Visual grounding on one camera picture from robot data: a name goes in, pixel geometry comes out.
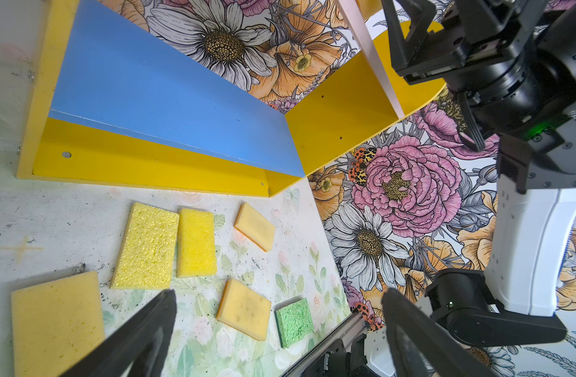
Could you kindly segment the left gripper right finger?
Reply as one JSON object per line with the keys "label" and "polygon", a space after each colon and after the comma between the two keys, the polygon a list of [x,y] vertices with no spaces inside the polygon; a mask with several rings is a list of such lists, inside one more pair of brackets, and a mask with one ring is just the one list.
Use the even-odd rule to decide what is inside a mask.
{"label": "left gripper right finger", "polygon": [[382,297],[386,338],[398,376],[427,376],[429,363],[440,376],[493,376],[398,290]]}

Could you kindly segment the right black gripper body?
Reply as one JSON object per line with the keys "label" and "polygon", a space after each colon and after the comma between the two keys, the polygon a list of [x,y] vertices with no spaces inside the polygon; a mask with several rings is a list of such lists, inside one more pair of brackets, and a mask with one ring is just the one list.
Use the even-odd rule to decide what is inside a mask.
{"label": "right black gripper body", "polygon": [[431,31],[430,1],[400,1],[410,28],[393,28],[393,67],[410,85],[445,81],[470,138],[530,139],[576,104],[576,4],[457,1]]}

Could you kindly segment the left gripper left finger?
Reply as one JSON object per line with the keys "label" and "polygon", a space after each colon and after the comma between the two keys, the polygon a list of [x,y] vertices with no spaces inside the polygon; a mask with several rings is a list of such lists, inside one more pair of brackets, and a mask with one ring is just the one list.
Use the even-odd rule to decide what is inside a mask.
{"label": "left gripper left finger", "polygon": [[177,297],[163,290],[64,376],[160,376],[177,316]]}

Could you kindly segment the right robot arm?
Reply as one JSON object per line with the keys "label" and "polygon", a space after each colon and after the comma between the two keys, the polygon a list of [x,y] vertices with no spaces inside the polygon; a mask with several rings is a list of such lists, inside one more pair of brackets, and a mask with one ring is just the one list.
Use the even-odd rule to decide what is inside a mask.
{"label": "right robot arm", "polygon": [[576,5],[457,1],[383,4],[393,68],[414,85],[442,78],[465,119],[464,145],[500,137],[498,210],[483,272],[450,269],[427,290],[432,319],[473,347],[560,342],[556,286],[576,218]]}

